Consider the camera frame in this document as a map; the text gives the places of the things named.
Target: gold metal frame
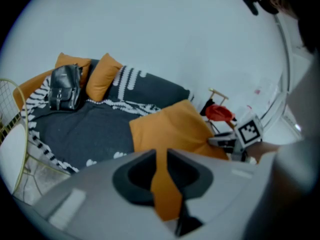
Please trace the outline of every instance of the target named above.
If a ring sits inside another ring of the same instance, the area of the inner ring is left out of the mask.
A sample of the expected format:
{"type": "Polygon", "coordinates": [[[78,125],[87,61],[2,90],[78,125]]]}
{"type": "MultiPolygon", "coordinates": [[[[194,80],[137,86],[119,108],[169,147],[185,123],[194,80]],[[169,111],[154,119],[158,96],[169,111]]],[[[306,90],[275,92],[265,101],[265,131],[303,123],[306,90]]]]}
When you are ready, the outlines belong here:
{"type": "MultiPolygon", "coordinates": [[[[24,122],[23,125],[25,127],[25,145],[24,145],[24,158],[23,158],[24,162],[21,166],[18,179],[15,183],[14,191],[12,193],[14,195],[15,192],[17,191],[20,183],[21,183],[23,174],[26,174],[28,176],[32,176],[33,178],[35,176],[35,175],[32,175],[31,171],[26,167],[26,163],[29,158],[35,160],[38,164],[42,164],[43,166],[45,166],[45,167],[49,168],[50,170],[55,171],[57,173],[61,173],[61,174],[68,175],[68,176],[70,176],[70,174],[67,172],[64,172],[62,170],[55,169],[55,168],[45,164],[41,160],[35,158],[34,156],[32,156],[28,153],[28,151],[27,151],[28,141],[29,141],[28,140],[28,136],[29,136],[28,111],[27,110],[25,111],[25,120],[22,120],[20,110],[17,106],[15,99],[13,98],[13,93],[9,88],[9,83],[12,84],[18,90],[19,94],[21,95],[21,99],[23,101],[24,107],[26,108],[27,106],[26,106],[25,96],[24,96],[22,90],[20,89],[20,87],[10,79],[0,78],[0,101],[6,101],[6,102],[2,102],[0,104],[0,110],[11,112],[11,116],[14,115],[13,119],[11,119],[9,122],[5,122],[5,123],[1,123],[2,120],[0,118],[0,129],[1,129],[0,130],[0,145],[2,144],[2,142],[6,138],[6,136],[10,133],[10,131],[13,129],[13,127],[15,127],[17,124],[19,124],[20,122],[24,122]]],[[[35,178],[34,178],[34,182],[36,184],[36,187],[38,188],[39,193],[41,194],[41,191],[38,187],[38,184],[37,184],[37,181],[35,178]]]]}
{"type": "MultiPolygon", "coordinates": [[[[209,91],[212,92],[209,100],[212,99],[215,94],[219,95],[220,97],[223,97],[223,100],[221,101],[220,106],[222,106],[222,104],[225,102],[225,100],[229,100],[229,98],[228,98],[227,96],[225,96],[224,94],[222,94],[221,92],[219,92],[219,91],[217,91],[217,90],[215,90],[215,89],[209,88],[209,91]]],[[[218,130],[218,129],[215,127],[215,125],[214,125],[209,119],[208,119],[208,122],[210,122],[210,124],[211,124],[216,130],[218,130]]],[[[230,128],[231,128],[232,130],[234,130],[235,127],[236,127],[232,122],[226,122],[226,124],[227,124],[228,126],[230,126],[230,128]]]]}
{"type": "Polygon", "coordinates": [[[25,120],[22,120],[21,118],[21,114],[20,114],[20,110],[16,104],[16,101],[13,98],[13,94],[12,91],[9,88],[9,83],[12,84],[20,93],[22,101],[23,101],[23,105],[26,107],[26,100],[25,100],[25,96],[22,92],[22,90],[19,88],[19,86],[12,80],[7,79],[7,78],[0,78],[0,98],[1,98],[1,104],[0,104],[0,108],[3,109],[4,111],[8,111],[10,112],[14,112],[14,109],[16,109],[16,113],[13,114],[14,117],[11,121],[9,122],[5,122],[5,123],[1,123],[1,138],[0,138],[0,145],[2,144],[3,140],[6,138],[6,136],[10,133],[10,131],[20,122],[24,122],[24,129],[25,129],[25,143],[24,143],[24,155],[23,155],[23,164],[21,166],[20,172],[19,172],[19,176],[18,179],[15,183],[15,187],[13,190],[13,194],[16,192],[21,179],[22,179],[22,174],[24,173],[24,169],[25,169],[25,164],[27,161],[27,146],[28,146],[28,113],[27,110],[25,111],[25,120]]]}

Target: bed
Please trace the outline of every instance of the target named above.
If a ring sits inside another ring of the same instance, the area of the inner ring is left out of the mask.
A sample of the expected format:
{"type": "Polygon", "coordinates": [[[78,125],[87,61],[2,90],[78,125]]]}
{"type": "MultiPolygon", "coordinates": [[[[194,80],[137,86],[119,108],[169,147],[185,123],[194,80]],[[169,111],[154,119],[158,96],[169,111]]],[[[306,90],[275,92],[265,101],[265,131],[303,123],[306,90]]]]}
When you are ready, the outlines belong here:
{"type": "MultiPolygon", "coordinates": [[[[89,75],[99,61],[92,59],[89,75]]],[[[37,148],[54,164],[75,173],[104,160],[134,152],[129,122],[194,96],[175,83],[123,66],[101,102],[84,96],[77,111],[50,110],[49,73],[22,107],[37,148]]]]}

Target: red object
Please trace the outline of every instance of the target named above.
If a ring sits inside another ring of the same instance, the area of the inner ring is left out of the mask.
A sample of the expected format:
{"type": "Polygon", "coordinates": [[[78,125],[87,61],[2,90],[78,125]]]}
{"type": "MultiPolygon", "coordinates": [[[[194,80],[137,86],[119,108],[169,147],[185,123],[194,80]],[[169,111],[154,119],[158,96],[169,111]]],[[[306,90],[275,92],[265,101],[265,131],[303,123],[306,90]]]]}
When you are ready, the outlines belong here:
{"type": "Polygon", "coordinates": [[[233,118],[235,118],[234,113],[231,113],[230,110],[228,110],[225,106],[219,106],[217,104],[208,106],[205,110],[205,115],[209,120],[216,122],[230,122],[233,118]]]}

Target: black leather bag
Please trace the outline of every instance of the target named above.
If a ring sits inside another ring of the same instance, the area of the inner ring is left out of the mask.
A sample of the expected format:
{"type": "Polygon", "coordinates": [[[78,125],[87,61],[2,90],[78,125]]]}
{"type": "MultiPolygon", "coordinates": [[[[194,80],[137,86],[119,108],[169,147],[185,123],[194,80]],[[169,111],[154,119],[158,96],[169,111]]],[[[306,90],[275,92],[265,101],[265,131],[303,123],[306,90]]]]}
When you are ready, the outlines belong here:
{"type": "Polygon", "coordinates": [[[51,110],[74,111],[81,102],[80,78],[82,67],[65,65],[51,74],[48,101],[51,110]]]}

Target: orange cushion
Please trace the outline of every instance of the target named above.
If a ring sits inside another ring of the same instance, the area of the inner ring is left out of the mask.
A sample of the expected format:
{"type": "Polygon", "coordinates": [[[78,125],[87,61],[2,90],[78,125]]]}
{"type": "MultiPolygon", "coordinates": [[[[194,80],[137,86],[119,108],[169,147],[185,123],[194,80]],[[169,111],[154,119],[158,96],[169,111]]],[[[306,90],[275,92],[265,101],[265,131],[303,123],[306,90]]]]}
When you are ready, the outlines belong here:
{"type": "Polygon", "coordinates": [[[82,76],[80,79],[80,87],[82,88],[83,86],[86,85],[86,82],[87,82],[91,59],[72,57],[61,52],[58,56],[58,59],[56,60],[55,68],[59,68],[61,66],[71,65],[71,64],[77,64],[79,67],[82,67],[82,76]]]}
{"type": "MultiPolygon", "coordinates": [[[[29,79],[28,81],[26,81],[26,82],[24,82],[24,83],[19,85],[25,100],[28,99],[30,97],[30,95],[36,89],[41,87],[41,85],[44,82],[45,78],[47,76],[50,76],[52,71],[53,71],[53,69],[51,69],[51,70],[49,70],[47,72],[44,72],[42,74],[39,74],[39,75],[37,75],[37,76],[35,76],[35,77],[29,79]]],[[[20,94],[20,92],[19,92],[19,90],[17,88],[15,88],[13,90],[13,98],[14,98],[15,103],[18,106],[19,110],[21,110],[23,105],[24,105],[24,102],[23,102],[21,94],[20,94]]]]}
{"type": "Polygon", "coordinates": [[[105,54],[96,65],[86,85],[85,92],[90,99],[96,102],[102,101],[108,87],[121,68],[122,65],[109,53],[105,54]]]}
{"type": "Polygon", "coordinates": [[[156,173],[151,184],[156,212],[164,221],[176,219],[182,196],[167,171],[167,149],[181,149],[224,160],[228,157],[223,149],[207,143],[213,134],[188,100],[129,124],[135,152],[156,149],[156,173]]]}

